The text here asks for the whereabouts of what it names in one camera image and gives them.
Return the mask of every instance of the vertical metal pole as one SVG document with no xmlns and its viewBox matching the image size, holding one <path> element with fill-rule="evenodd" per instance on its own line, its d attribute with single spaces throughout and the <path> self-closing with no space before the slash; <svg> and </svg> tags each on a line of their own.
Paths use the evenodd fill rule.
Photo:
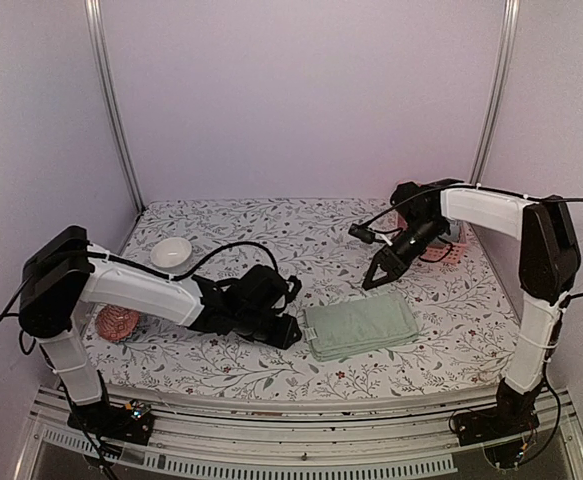
<svg viewBox="0 0 583 480">
<path fill-rule="evenodd" d="M 116 149 L 118 151 L 118 158 L 120 160 L 120 167 L 122 168 L 122 173 L 129 190 L 129 195 L 133 201 L 133 206 L 135 207 L 137 213 L 141 214 L 145 209 L 145 204 L 144 200 L 142 199 L 142 193 L 140 192 L 138 177 L 135 173 L 133 163 L 131 162 L 129 146 L 127 145 L 126 136 L 122 127 L 122 118 L 118 109 L 115 89 L 113 88 L 113 77 L 111 75 L 107 46 L 104 38 L 104 27 L 102 24 L 100 1 L 85 0 L 85 6 L 87 10 L 89 33 L 91 35 L 91 44 L 93 46 L 93 56 L 95 57 L 95 64 L 100 76 L 102 95 L 107 107 L 109 123 L 111 125 L 113 139 L 115 141 Z"/>
<path fill-rule="evenodd" d="M 500 49 L 498 50 L 498 60 L 495 77 L 491 88 L 491 97 L 487 114 L 482 127 L 482 135 L 478 145 L 473 171 L 471 172 L 471 183 L 480 181 L 487 165 L 493 134 L 500 112 L 500 104 L 504 94 L 504 87 L 509 73 L 509 65 L 513 55 L 513 44 L 515 41 L 515 30 L 518 23 L 519 0 L 506 0 L 504 8 L 504 19 L 502 22 L 502 34 L 500 36 Z"/>
</svg>

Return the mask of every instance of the floral tablecloth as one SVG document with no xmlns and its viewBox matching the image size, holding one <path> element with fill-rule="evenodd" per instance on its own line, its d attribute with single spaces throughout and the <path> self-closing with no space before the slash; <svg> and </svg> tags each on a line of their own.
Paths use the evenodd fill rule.
<svg viewBox="0 0 583 480">
<path fill-rule="evenodd" d="M 302 323 L 307 306 L 399 290 L 420 326 L 417 341 L 327 363 L 312 358 L 302 340 L 287 351 L 248 343 L 236 335 L 198 334 L 144 317 L 126 341 L 109 343 L 93 325 L 89 355 L 111 383 L 163 392 L 280 400 L 360 399 L 422 395 L 496 383 L 512 356 L 518 325 L 473 232 L 458 265 L 415 262 L 398 282 L 364 292 L 360 285 L 378 245 L 347 235 L 382 200 L 261 199 L 152 203 L 124 256 L 149 264 L 149 252 L 169 236 L 193 244 L 192 265 L 236 240 L 265 243 L 284 276 L 303 282 L 288 307 Z M 394 225 L 386 218 L 385 225 Z M 198 273 L 211 279 L 241 276 L 257 249 L 233 249 Z"/>
</svg>

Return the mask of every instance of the folded towel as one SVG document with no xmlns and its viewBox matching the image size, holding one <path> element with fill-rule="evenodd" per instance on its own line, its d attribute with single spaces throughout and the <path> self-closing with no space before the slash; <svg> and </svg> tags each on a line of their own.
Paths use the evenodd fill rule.
<svg viewBox="0 0 583 480">
<path fill-rule="evenodd" d="M 400 293 L 305 310 L 306 338 L 316 360 L 326 362 L 413 342 L 418 325 Z"/>
</svg>

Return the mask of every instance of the pink basket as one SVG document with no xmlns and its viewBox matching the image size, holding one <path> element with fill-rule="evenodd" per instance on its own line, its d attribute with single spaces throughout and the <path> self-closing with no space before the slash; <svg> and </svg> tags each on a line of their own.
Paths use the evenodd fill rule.
<svg viewBox="0 0 583 480">
<path fill-rule="evenodd" d="M 398 227 L 407 228 L 407 222 L 405 222 L 400 215 L 398 215 Z M 467 247 L 467 232 L 464 222 L 460 224 L 460 241 L 453 242 L 452 245 L 453 250 L 451 250 L 451 253 L 449 253 L 446 257 L 444 255 L 449 251 L 449 248 L 451 248 L 449 245 L 444 245 L 441 247 L 433 245 L 427 247 L 427 250 L 422 255 L 422 258 L 429 262 L 441 261 L 442 263 L 448 263 L 450 265 L 456 265 L 460 263 L 460 259 L 462 259 L 464 250 Z"/>
</svg>

